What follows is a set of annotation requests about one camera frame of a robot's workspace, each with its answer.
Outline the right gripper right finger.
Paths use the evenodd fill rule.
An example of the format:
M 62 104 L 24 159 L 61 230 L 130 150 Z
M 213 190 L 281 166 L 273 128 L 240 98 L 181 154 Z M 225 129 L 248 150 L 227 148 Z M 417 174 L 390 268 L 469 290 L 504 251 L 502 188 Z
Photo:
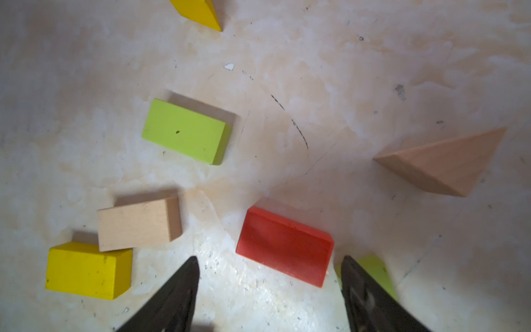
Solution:
M 342 295 L 351 331 L 428 331 L 350 256 L 341 264 Z

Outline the red block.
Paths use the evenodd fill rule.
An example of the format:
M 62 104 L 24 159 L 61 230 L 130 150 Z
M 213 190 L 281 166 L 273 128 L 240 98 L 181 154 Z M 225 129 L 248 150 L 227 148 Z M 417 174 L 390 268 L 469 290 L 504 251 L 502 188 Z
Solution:
M 236 253 L 321 288 L 334 245 L 326 232 L 253 206 L 246 213 Z

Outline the yellow triangle block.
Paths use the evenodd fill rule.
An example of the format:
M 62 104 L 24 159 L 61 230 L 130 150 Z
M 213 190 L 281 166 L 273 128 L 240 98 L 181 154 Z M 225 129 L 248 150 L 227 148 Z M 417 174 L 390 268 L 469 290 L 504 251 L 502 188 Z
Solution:
M 170 0 L 178 13 L 198 24 L 222 31 L 212 0 Z

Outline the natural wood triangle block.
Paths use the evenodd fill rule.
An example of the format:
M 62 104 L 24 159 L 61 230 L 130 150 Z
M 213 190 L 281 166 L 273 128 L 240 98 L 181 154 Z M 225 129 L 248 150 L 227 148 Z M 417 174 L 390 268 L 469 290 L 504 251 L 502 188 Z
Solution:
M 373 160 L 425 192 L 466 197 L 488 168 L 506 131 L 502 127 L 433 142 Z

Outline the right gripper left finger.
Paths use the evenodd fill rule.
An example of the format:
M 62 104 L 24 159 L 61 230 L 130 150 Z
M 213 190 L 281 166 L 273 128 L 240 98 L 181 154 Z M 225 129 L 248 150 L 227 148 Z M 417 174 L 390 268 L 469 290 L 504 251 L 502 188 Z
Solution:
M 119 331 L 190 331 L 200 270 L 191 256 Z

